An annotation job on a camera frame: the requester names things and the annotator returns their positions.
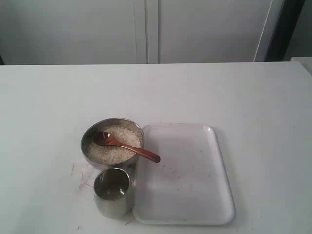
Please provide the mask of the white rice grains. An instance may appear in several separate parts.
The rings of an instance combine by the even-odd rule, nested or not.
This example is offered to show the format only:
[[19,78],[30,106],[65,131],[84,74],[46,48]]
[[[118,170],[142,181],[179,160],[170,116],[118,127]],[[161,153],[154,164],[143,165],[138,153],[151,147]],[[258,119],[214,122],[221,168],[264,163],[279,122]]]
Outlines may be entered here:
[[[112,134],[113,137],[121,143],[140,148],[141,137],[125,127],[113,125],[102,131]],[[93,141],[91,141],[87,147],[88,158],[99,164],[122,163],[134,155],[134,152],[125,148],[114,146],[99,146]]]

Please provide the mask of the brown wooden spoon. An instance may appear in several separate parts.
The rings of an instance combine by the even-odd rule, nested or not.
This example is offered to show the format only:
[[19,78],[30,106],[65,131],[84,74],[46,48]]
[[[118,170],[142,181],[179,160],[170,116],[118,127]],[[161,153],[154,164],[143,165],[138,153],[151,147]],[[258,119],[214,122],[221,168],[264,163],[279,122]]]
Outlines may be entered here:
[[160,156],[147,151],[142,148],[133,147],[124,143],[120,143],[117,141],[110,133],[108,132],[97,132],[93,135],[93,142],[99,146],[114,146],[114,147],[121,147],[125,148],[127,150],[130,150],[132,152],[135,152],[136,154],[139,154],[140,156],[154,162],[154,163],[160,163]]

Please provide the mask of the white cabinet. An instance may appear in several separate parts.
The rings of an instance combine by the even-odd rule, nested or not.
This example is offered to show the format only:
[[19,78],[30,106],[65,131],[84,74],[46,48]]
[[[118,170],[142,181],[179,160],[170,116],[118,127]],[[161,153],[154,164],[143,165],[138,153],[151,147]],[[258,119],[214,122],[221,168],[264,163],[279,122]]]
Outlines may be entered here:
[[263,61],[281,0],[3,0],[7,65]]

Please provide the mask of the small steel cup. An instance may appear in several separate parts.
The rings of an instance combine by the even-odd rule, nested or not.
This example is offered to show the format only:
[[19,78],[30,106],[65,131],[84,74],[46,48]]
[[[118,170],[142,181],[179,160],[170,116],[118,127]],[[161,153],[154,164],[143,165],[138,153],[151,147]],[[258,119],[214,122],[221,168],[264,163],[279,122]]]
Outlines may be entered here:
[[121,168],[102,171],[94,180],[94,201],[99,212],[108,218],[120,218],[134,204],[134,188],[128,173]]

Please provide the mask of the white plastic tray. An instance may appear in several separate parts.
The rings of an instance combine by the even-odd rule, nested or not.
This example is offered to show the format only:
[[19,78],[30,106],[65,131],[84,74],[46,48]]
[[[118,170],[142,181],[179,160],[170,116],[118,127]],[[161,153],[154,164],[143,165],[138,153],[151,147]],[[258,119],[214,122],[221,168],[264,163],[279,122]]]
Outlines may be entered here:
[[235,209],[214,129],[205,124],[143,128],[159,163],[136,164],[134,217],[151,225],[224,225]]

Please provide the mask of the steel bowl of rice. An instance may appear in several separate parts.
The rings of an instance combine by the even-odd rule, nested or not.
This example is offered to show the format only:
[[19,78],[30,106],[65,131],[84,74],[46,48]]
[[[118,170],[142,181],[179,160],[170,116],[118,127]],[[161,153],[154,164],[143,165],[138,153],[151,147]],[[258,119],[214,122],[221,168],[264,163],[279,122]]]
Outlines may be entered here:
[[118,146],[99,146],[94,143],[93,135],[97,132],[108,132],[118,142],[143,148],[144,133],[135,122],[124,118],[109,118],[91,126],[83,135],[81,150],[85,159],[96,169],[129,168],[133,166],[139,155]]

